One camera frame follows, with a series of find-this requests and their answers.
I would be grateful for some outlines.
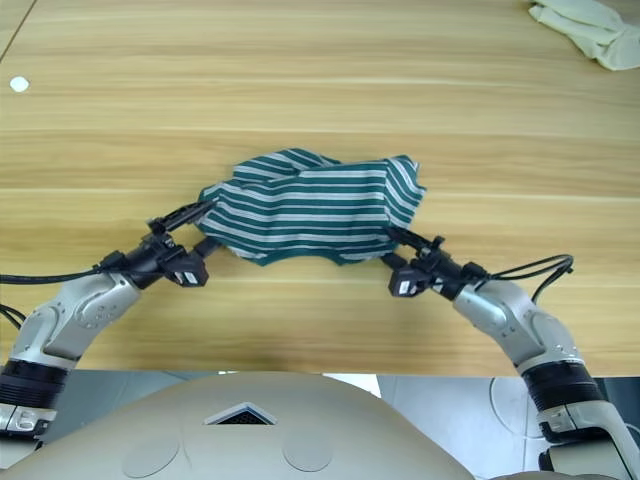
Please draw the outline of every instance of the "floor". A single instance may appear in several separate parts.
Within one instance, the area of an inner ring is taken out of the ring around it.
[[[117,408],[176,383],[232,373],[74,371],[58,402],[58,418],[44,440],[47,443],[55,441]],[[381,397],[453,455],[478,480],[537,470],[538,454],[547,448],[547,442],[537,430],[535,407],[519,378],[326,375]],[[612,382],[616,386],[620,383],[618,379]],[[629,388],[634,394],[640,391],[640,378],[629,379],[623,384],[627,392],[622,396],[627,401],[640,398],[628,396]],[[637,410],[632,411],[635,409],[637,401],[632,401],[631,410],[620,410],[623,416],[631,418],[640,415]],[[640,442],[638,426],[640,422],[630,428]]]

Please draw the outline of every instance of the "crumpled white glove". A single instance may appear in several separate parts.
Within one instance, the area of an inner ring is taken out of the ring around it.
[[[595,0],[535,0],[529,13],[609,70],[640,67],[640,27]]]

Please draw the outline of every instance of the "striped cloth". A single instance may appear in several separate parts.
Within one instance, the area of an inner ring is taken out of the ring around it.
[[[337,264],[380,257],[395,245],[382,227],[407,228],[424,196],[418,165],[400,155],[341,164],[291,148],[237,165],[205,188],[215,207],[199,222],[237,255],[259,265],[319,255]]]

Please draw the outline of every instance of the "white dot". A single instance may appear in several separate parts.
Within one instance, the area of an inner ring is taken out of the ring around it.
[[[9,86],[14,92],[22,93],[29,88],[29,80],[24,77],[13,77],[9,81]]]

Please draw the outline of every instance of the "wood grain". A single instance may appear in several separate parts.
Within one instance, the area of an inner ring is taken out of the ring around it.
[[[34,3],[35,0],[0,0],[0,61]]]
[[[640,19],[637,2],[610,4]],[[131,248],[146,218],[257,154],[407,153],[430,189],[416,231],[492,270],[575,254],[543,306],[594,374],[639,374],[639,85],[519,2],[38,3],[0,64],[0,270],[76,271]],[[145,292],[80,366],[513,373],[444,300],[390,298],[380,262],[260,268],[220,252],[208,266],[202,290]],[[56,289],[0,299],[29,310]],[[15,334],[0,334],[6,355]]]

